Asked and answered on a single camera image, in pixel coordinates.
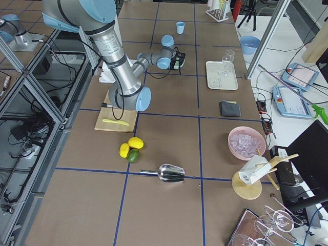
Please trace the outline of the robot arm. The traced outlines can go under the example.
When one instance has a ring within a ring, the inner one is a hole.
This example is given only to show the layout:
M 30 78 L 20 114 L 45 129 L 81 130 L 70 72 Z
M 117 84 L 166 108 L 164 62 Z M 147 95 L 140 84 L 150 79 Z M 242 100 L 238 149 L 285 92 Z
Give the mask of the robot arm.
M 165 35 L 161 39 L 159 53 L 141 53 L 134 64 L 130 64 L 114 30 L 117 17 L 115 1 L 44 1 L 44 23 L 67 32 L 84 33 L 95 42 L 104 63 L 110 69 L 115 83 L 109 90 L 113 106 L 126 110 L 144 111 L 151 102 L 151 90 L 139 77 L 148 66 L 156 65 L 172 69 L 178 58 L 174 39 Z
M 31 44 L 31 35 L 26 31 L 19 17 L 15 14 L 1 16 L 1 38 L 10 43 L 15 40 L 19 47 L 27 47 Z

